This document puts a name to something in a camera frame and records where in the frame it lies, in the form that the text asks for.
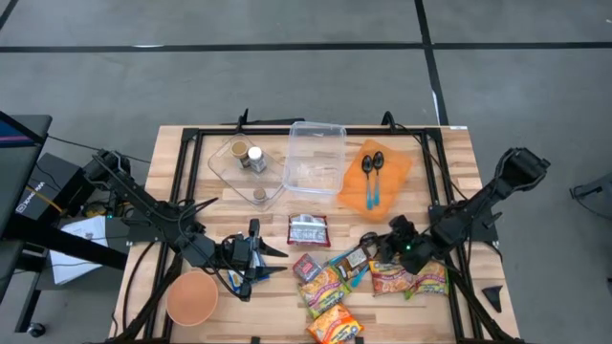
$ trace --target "clear plastic container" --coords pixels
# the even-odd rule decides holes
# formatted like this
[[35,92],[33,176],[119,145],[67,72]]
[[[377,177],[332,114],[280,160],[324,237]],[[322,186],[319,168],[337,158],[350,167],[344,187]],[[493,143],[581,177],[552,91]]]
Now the clear plastic container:
[[247,136],[236,134],[208,159],[208,167],[255,209],[266,211],[282,194],[283,166],[264,151],[267,166],[263,171],[243,168],[231,152],[236,142],[245,143],[247,149],[255,146]]
[[293,191],[335,195],[342,190],[346,130],[341,125],[296,122],[289,132],[283,185]]

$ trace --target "spice jar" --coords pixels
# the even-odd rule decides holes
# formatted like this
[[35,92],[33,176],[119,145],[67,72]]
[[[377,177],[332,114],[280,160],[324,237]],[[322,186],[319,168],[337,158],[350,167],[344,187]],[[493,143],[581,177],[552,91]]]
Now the spice jar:
[[249,160],[249,149],[243,141],[236,141],[231,146],[231,154],[238,159],[240,168],[247,168],[251,165]]
[[264,159],[264,153],[259,147],[249,148],[249,164],[253,171],[260,173],[266,169],[266,160]]
[[255,204],[261,204],[266,201],[266,190],[261,187],[258,187],[252,192],[253,202]]

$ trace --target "orange bowl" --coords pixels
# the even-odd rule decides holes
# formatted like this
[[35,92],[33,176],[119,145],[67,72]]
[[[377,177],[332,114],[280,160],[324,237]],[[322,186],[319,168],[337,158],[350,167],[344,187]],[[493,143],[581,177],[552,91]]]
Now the orange bowl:
[[206,321],[217,307],[219,290],[212,277],[203,271],[190,271],[172,283],[165,308],[175,323],[196,326]]

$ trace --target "orange cloth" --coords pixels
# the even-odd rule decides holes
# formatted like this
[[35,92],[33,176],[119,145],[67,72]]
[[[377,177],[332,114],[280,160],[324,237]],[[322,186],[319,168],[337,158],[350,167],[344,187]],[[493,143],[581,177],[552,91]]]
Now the orange cloth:
[[[374,153],[377,151],[381,151],[384,155],[384,165],[379,171],[380,203],[374,205],[372,210],[368,210],[366,204],[367,191],[365,189],[366,176],[361,169],[361,161],[366,155],[374,158]],[[410,167],[412,167],[412,160],[408,156],[368,139],[363,143],[359,153],[344,174],[344,183],[338,194],[338,201],[354,208],[364,218],[379,222],[384,219],[395,202]],[[369,181],[372,200],[374,200],[376,183],[376,169],[374,168],[370,172]]]

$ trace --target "gray floor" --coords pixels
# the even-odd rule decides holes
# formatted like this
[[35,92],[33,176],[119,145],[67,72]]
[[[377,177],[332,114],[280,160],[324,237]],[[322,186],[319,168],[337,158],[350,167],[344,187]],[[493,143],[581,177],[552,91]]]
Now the gray floor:
[[[4,6],[8,0],[0,0]],[[434,42],[612,41],[609,1],[427,0]],[[419,41],[411,1],[19,0],[0,45],[139,45]],[[450,124],[470,128],[483,180],[510,146],[551,163],[536,190],[498,207],[519,329],[538,343],[612,337],[612,226],[568,188],[612,171],[612,51],[436,52]],[[420,51],[173,54],[0,54],[0,106],[50,114],[53,135],[150,157],[161,124],[305,117],[437,123]],[[85,163],[90,152],[51,141]],[[143,181],[146,165],[136,164]],[[103,270],[42,294],[39,339],[12,333],[30,276],[0,307],[2,343],[101,340],[120,284]]]

